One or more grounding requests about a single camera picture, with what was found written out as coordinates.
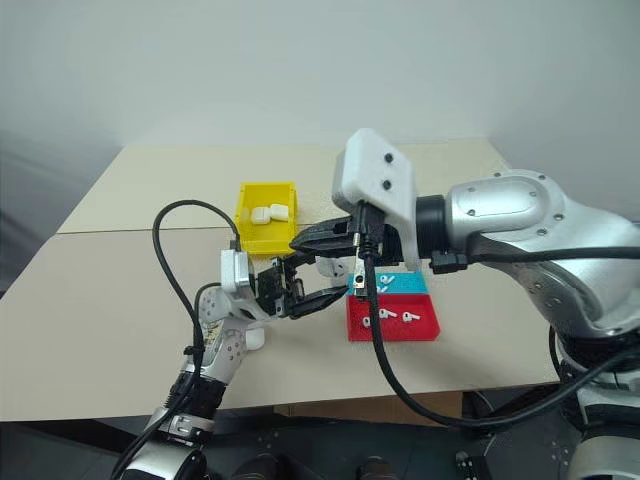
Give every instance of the table surface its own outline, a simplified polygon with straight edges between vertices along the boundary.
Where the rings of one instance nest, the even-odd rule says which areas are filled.
[[[421,194],[505,168],[482,139],[402,146]],[[42,247],[0,300],[1,420],[148,414],[163,403],[189,343],[190,325],[160,267],[149,228],[157,211],[199,198],[229,213],[241,181],[293,180],[301,224],[341,215],[330,203],[337,149],[129,147]],[[169,262],[193,295],[219,279],[230,238],[195,208],[168,218]],[[256,262],[256,270],[265,265]],[[326,285],[300,271],[307,291]],[[411,392],[556,380],[547,324],[506,275],[474,265],[425,270],[442,333],[429,343],[388,344]],[[371,345],[346,340],[344,299],[299,320],[278,320],[230,385],[227,408],[390,394]]]

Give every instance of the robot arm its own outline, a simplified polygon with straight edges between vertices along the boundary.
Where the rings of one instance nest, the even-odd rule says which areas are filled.
[[[179,413],[140,448],[121,478],[204,478],[206,461],[200,450],[213,433],[226,385],[245,356],[247,331],[321,310],[346,293],[341,286],[305,294],[296,269],[316,257],[355,257],[355,292],[365,296],[364,251],[376,266],[404,261],[415,270],[421,259],[430,259],[439,274],[465,269],[487,254],[640,246],[640,230],[630,222],[573,202],[553,180],[534,172],[496,173],[454,186],[446,198],[417,197],[415,192],[411,162],[364,129],[349,140],[333,182],[334,203],[349,216],[302,231],[291,242],[295,253],[274,258],[257,276],[246,252],[222,251],[221,287],[211,288],[195,306],[205,339],[199,381]],[[486,265],[526,289],[558,332],[563,356],[578,370],[640,342],[640,269],[634,262],[590,258]],[[162,417],[193,373],[190,357],[165,408],[156,411],[150,424]],[[629,385],[635,381],[633,373],[627,375]],[[610,383],[619,386],[619,378]],[[633,406],[633,399],[628,400],[607,401]]]

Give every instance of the blue tray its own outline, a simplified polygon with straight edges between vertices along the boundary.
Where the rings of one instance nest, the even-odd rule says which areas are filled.
[[[387,278],[395,277],[390,283],[383,283],[380,277],[386,276]],[[347,295],[353,295],[353,274],[349,275],[348,280],[349,290]],[[413,293],[413,294],[428,294],[429,289],[422,276],[422,272],[381,272],[376,273],[376,283],[378,287],[387,287],[382,294],[386,293]]]

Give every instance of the white plastic housing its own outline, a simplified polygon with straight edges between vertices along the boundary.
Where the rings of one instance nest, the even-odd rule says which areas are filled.
[[[416,196],[413,165],[397,148],[370,128],[358,130],[349,139],[336,164],[333,203],[351,214],[360,201],[385,212],[385,222],[400,234],[402,256],[409,270],[418,270],[421,265]]]

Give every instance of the small white object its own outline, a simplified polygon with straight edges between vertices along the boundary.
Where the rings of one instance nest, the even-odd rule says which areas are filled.
[[[286,222],[289,220],[289,207],[281,205],[279,203],[272,203],[269,207],[272,220],[278,220],[280,222]]]
[[[332,287],[347,284],[347,261],[344,258],[316,257],[316,268],[320,275],[331,279]]]
[[[259,350],[264,346],[264,328],[247,330],[247,350]]]
[[[420,315],[414,315],[411,312],[404,312],[402,314],[402,321],[405,323],[412,322],[413,320],[420,320]]]
[[[389,285],[391,282],[393,282],[396,279],[395,275],[391,275],[390,277],[388,277],[387,275],[380,275],[380,281],[382,283],[384,283],[385,285]]]
[[[389,317],[397,317],[398,314],[392,312],[391,310],[387,310],[385,308],[380,309],[380,318],[389,318]]]
[[[269,207],[256,207],[251,210],[251,223],[254,225],[266,225],[271,221],[271,212]]]

